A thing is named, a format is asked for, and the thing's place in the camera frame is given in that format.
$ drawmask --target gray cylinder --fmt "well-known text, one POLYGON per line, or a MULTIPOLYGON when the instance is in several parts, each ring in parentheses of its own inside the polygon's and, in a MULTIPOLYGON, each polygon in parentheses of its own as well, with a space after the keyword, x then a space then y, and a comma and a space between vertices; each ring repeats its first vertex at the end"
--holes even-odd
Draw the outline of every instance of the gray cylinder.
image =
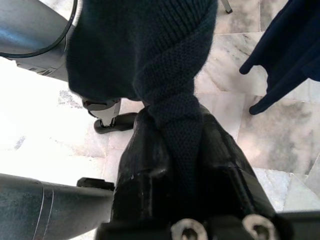
POLYGON ((51 45, 67 20, 38 0, 0 0, 0 52, 27 54, 51 45))
POLYGON ((110 220, 113 192, 0 174, 0 240, 67 240, 110 220))

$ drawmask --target black rubber foot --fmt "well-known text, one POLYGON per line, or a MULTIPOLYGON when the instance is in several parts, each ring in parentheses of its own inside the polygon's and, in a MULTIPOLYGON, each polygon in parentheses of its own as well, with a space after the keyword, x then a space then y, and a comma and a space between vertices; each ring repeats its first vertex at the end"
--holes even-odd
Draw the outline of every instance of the black rubber foot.
POLYGON ((115 131, 126 131, 134 128, 134 122, 138 113, 130 112, 122 115, 118 115, 115 118, 112 126, 103 126, 100 119, 95 121, 94 130, 98 134, 106 134, 115 131))
POLYGON ((115 190, 115 184, 113 182, 108 182, 103 179, 96 179, 96 178, 89 178, 89 177, 80 178, 76 183, 76 186, 83 187, 83 188, 105 189, 110 191, 115 190))

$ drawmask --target marble floor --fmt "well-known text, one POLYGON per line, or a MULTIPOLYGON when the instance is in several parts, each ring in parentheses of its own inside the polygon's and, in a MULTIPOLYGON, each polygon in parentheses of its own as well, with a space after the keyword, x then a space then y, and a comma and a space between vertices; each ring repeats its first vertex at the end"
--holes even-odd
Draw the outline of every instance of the marble floor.
MULTIPOLYGON (((320 210, 320 82, 308 79, 252 116, 248 109, 266 93, 267 74, 259 66, 239 73, 286 0, 229 2, 232 14, 219 3, 212 49, 195 79, 195 95, 239 144, 278 212, 320 210)), ((72 186, 83 176, 116 181, 132 130, 98 135, 95 119, 65 82, 3 58, 0 70, 0 173, 72 186)), ((124 99, 121 112, 142 108, 124 99)))

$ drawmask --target dark blue garment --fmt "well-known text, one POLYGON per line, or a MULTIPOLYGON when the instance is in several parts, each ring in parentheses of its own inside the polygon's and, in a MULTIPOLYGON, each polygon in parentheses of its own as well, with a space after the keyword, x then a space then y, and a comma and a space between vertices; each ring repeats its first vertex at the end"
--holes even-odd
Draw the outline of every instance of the dark blue garment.
POLYGON ((81 96, 149 104, 189 218, 197 213, 203 131, 194 77, 208 57, 216 12, 216 0, 84 0, 66 59, 69 87, 81 96))
POLYGON ((307 78, 320 81, 320 0, 289 0, 240 68, 254 65, 268 73, 266 95, 250 108, 253 115, 268 109, 307 78))

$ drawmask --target dark green knit fabric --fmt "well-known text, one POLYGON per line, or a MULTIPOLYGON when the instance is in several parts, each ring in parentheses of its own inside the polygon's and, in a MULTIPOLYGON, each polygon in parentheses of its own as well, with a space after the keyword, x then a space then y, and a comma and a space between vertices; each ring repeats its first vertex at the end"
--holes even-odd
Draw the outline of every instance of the dark green knit fabric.
POLYGON ((194 77, 213 37, 215 0, 85 0, 67 56, 70 88, 99 102, 150 104, 174 159, 186 217, 197 202, 202 115, 194 77))

